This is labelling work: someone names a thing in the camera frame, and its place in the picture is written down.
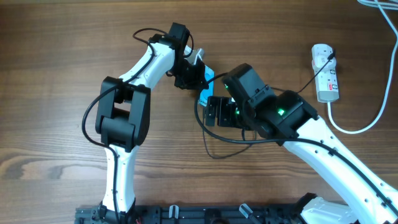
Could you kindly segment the white power strip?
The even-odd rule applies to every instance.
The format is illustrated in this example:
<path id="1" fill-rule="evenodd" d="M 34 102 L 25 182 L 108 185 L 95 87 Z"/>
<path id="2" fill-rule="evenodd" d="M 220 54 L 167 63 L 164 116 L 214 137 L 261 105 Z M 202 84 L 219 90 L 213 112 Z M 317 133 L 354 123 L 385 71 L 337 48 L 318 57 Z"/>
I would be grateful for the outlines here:
<path id="1" fill-rule="evenodd" d="M 339 98 L 335 54 L 327 44 L 315 44 L 312 47 L 312 68 L 317 100 L 320 103 L 334 102 Z"/>

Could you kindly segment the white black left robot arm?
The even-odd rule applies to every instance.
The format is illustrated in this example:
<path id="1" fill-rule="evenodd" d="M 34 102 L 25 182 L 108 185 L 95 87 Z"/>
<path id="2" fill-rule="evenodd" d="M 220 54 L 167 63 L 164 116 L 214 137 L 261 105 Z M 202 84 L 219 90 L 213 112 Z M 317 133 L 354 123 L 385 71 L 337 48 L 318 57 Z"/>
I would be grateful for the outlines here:
<path id="1" fill-rule="evenodd" d="M 77 215 L 77 223 L 140 222 L 133 175 L 137 152 L 149 131 L 152 90 L 164 75 L 174 77 L 174 85 L 182 90 L 209 87 L 200 56 L 185 53 L 192 41 L 183 24 L 174 22 L 167 32 L 156 29 L 155 35 L 142 41 L 147 50 L 128 72 L 103 80 L 100 94 L 82 117 L 81 130 L 106 152 L 106 193 L 95 213 L 88 218 Z"/>

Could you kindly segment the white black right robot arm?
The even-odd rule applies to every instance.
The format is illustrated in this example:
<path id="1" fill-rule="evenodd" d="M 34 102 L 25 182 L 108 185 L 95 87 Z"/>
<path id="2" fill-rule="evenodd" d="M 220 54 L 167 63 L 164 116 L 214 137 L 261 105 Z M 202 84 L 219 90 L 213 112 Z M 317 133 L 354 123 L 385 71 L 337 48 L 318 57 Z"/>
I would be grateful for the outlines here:
<path id="1" fill-rule="evenodd" d="M 252 66 L 244 63 L 219 75 L 228 97 L 209 96 L 203 131 L 220 141 L 237 139 L 209 130 L 218 125 L 255 131 L 260 140 L 275 142 L 301 158 L 346 202 L 360 223 L 397 223 L 397 190 L 367 168 L 331 131 L 315 108 L 298 93 L 276 95 Z"/>

